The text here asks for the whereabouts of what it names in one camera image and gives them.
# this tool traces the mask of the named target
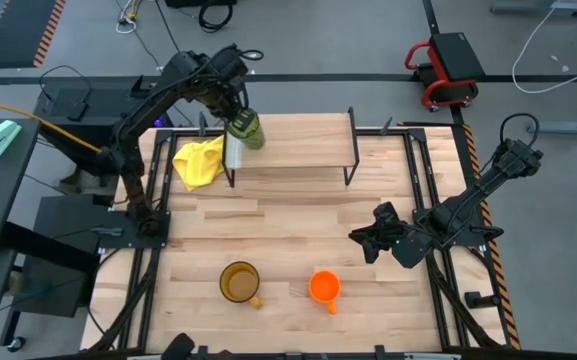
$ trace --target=floor mat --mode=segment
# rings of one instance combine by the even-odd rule
[[[8,0],[0,13],[0,69],[43,64],[65,0]]]

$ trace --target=orange cup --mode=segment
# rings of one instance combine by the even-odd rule
[[[326,304],[329,313],[337,313],[335,299],[341,292],[341,283],[337,275],[326,270],[317,271],[310,278],[308,292],[315,301]]]

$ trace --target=yellow towel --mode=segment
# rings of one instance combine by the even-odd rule
[[[172,165],[188,191],[212,183],[214,178],[224,171],[221,166],[223,146],[224,137],[220,136],[201,144],[185,144],[175,154]]]

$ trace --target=concrete floor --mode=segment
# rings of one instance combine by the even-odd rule
[[[441,31],[463,31],[484,69],[495,75],[510,73],[523,42],[541,20],[492,15],[490,1],[433,4]],[[429,36],[420,1],[240,0],[231,24],[216,34],[201,32],[179,11],[164,11],[182,49],[210,54],[236,42],[263,50],[264,61],[252,65],[256,73],[406,73],[407,50]],[[43,68],[0,70],[0,76],[38,76],[61,64],[85,75],[156,74],[137,39],[115,33],[116,14],[113,0],[67,2]],[[139,32],[160,62],[174,53],[149,0],[139,13]],[[544,26],[518,73],[561,74],[563,65],[577,73],[577,19],[553,19]],[[70,76],[66,70],[54,75]],[[259,83],[250,84],[249,92],[251,105],[262,113],[343,111],[352,105],[358,125],[379,125],[390,116],[396,121],[452,121],[447,110],[430,114],[423,109],[420,86],[414,83]],[[38,93],[35,85],[0,86],[0,102],[32,110]],[[196,104],[180,105],[193,118],[201,110]],[[481,160],[497,145],[501,120],[524,111],[544,122],[577,120],[577,84],[541,95],[523,94],[512,84],[481,84],[479,98],[464,110]],[[507,135],[527,138],[523,125],[509,126]],[[544,135],[536,147],[545,153],[539,173],[504,185],[490,199],[490,208],[495,225],[506,230],[498,243],[523,347],[577,352],[577,137]],[[28,173],[56,185],[72,168],[59,152],[37,145]],[[11,220],[31,227],[39,199],[56,194],[24,179]],[[16,354],[0,348],[0,359],[77,351],[85,316],[85,311],[74,319],[24,315],[18,335],[29,339],[26,348]],[[4,318],[2,312],[0,329]]]

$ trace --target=wooden tabletop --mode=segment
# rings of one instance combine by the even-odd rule
[[[146,168],[154,135],[149,131],[140,139]],[[451,129],[426,128],[426,135],[440,197],[459,194],[465,183]],[[203,140],[180,138],[182,144]],[[361,247],[347,236],[373,223],[372,210],[380,203],[391,201],[407,221],[414,208],[401,138],[360,136],[358,144],[361,163],[348,187],[339,168],[241,169],[234,189],[222,174],[191,193],[173,176],[170,238],[159,264],[148,351],[163,351],[181,332],[210,352],[371,352],[376,344],[386,351],[440,350],[426,266],[405,269],[386,252],[367,265]],[[415,152],[423,174],[416,144]],[[124,197],[120,185],[116,199]],[[132,254],[120,251],[98,274],[91,309],[104,328],[124,304]],[[463,248],[452,254],[460,294],[490,294],[488,273],[478,259]],[[261,310],[231,303],[219,291],[221,271],[238,260],[259,270]],[[341,279],[336,315],[308,295],[308,280],[321,269]],[[452,310],[447,301],[444,305],[456,345]],[[472,314],[504,342],[496,308]],[[88,321],[82,348],[100,335]]]

